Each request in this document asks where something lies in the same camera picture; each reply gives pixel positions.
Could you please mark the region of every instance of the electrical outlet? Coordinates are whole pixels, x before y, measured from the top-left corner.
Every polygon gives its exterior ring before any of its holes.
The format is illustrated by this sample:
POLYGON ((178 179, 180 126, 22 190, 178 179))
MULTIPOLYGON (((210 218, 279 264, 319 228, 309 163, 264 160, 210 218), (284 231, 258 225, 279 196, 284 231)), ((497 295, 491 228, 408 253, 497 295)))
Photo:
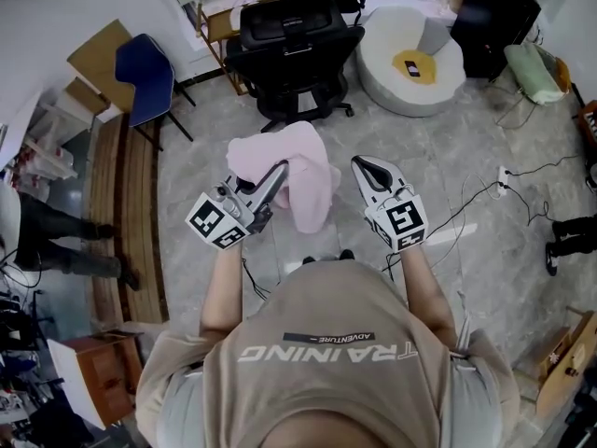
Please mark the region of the electrical outlet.
POLYGON ((502 183, 502 184, 497 185, 497 193, 500 196, 505 196, 506 188, 504 188, 502 185, 507 184, 507 174, 506 174, 506 168, 504 166, 500 166, 499 173, 497 174, 497 181, 498 181, 498 183, 502 183))

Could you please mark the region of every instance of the hand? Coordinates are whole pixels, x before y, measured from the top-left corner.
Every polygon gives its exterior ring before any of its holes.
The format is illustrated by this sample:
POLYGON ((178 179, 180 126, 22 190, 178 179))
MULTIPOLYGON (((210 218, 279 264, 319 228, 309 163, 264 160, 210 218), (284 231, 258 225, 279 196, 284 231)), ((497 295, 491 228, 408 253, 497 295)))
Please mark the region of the hand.
POLYGON ((0 425, 0 440, 12 441, 13 438, 12 426, 9 424, 0 425))

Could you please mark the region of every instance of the blue chair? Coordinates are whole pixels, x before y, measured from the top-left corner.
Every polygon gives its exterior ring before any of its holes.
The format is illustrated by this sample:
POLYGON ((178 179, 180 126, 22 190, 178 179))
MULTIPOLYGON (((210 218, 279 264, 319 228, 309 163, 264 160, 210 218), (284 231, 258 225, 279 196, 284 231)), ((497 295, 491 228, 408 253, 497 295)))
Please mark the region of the blue chair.
POLYGON ((159 141, 151 138, 140 125, 161 115, 170 118, 178 129, 193 141, 191 135, 170 112, 173 90, 182 92, 193 105, 184 88, 174 79, 170 61, 151 36, 140 34, 116 51, 116 80, 134 86, 134 99, 129 126, 142 134, 151 144, 163 151, 159 141))

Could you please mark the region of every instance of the black office chair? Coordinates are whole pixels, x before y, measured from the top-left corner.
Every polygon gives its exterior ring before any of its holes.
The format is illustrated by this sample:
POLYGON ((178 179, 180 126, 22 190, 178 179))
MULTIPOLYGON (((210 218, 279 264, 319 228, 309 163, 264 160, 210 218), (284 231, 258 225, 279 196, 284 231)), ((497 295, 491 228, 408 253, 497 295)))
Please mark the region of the black office chair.
POLYGON ((279 122, 327 118, 334 108, 354 115, 342 100, 348 91, 344 63, 363 38, 348 28, 334 0, 276 0, 244 8, 241 36, 229 40, 226 65, 237 72, 257 109, 279 122), (317 107, 299 112, 299 95, 310 92, 317 107))

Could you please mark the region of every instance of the beige t-shirt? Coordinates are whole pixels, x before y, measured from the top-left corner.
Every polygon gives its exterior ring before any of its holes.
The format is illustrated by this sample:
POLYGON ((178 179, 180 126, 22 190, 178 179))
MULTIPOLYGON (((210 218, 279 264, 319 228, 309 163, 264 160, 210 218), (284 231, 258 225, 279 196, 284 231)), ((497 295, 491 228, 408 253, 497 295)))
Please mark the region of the beige t-shirt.
POLYGON ((160 448, 182 439, 255 448, 286 417, 328 410, 388 446, 437 448, 452 370, 448 349, 379 273, 354 261, 318 262, 291 273, 214 347, 201 338, 158 340, 137 420, 160 448), (203 358, 202 370, 188 367, 203 358))

